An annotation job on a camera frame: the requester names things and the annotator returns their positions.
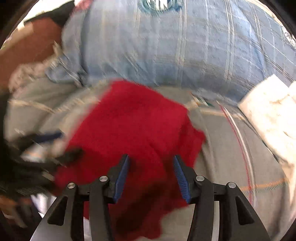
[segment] folded red garment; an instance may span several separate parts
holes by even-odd
[[[83,121],[69,146],[84,156],[60,168],[56,184],[86,184],[107,174],[123,154],[131,158],[121,199],[109,205],[115,239],[161,235],[161,218],[186,206],[173,171],[173,156],[193,166],[205,136],[193,128],[182,105],[142,85],[115,81]],[[88,206],[85,206],[88,217]]]

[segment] red stripe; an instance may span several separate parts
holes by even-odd
[[[244,165],[245,165],[245,168],[246,168],[246,174],[247,174],[247,180],[248,180],[248,188],[249,188],[249,202],[250,202],[250,204],[252,204],[252,188],[251,188],[251,182],[250,182],[249,170],[248,170],[248,165],[247,165],[246,157],[245,157],[245,154],[244,154],[244,151],[243,151],[243,148],[242,148],[242,144],[241,144],[241,142],[239,141],[239,137],[237,136],[237,133],[236,133],[236,131],[235,131],[235,129],[234,129],[234,126],[233,126],[233,124],[231,123],[230,119],[228,118],[227,114],[225,113],[223,106],[220,105],[220,104],[219,104],[219,106],[220,106],[221,110],[223,111],[223,113],[224,113],[224,115],[225,115],[227,121],[229,122],[229,124],[230,124],[230,126],[231,126],[231,128],[232,128],[232,130],[233,130],[233,132],[234,132],[234,134],[235,134],[235,136],[236,136],[236,138],[237,138],[237,142],[239,143],[239,147],[240,147],[240,149],[241,149],[242,157],[243,157],[243,159],[244,159]]]

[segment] crumpled blue fabric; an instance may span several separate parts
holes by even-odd
[[[122,77],[233,102],[272,74],[288,86],[295,79],[295,49],[252,3],[182,0],[178,9],[150,14],[138,1],[147,0],[94,0],[74,14],[62,35],[64,55],[47,76],[84,86]]]

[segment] red fabric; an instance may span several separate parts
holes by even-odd
[[[61,188],[90,183],[128,154],[132,161],[123,195],[109,205],[115,239],[154,239],[161,234],[161,218],[186,205],[172,157],[180,154],[192,167],[204,139],[182,105],[147,87],[116,81],[70,141],[69,146],[84,149],[84,156],[60,168],[56,183]]]

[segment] brown surface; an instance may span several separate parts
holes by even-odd
[[[19,64],[40,62],[52,55],[53,44],[61,44],[61,27],[50,18],[35,20],[33,32],[24,35],[9,49],[0,51],[0,88],[6,88],[11,73]]]

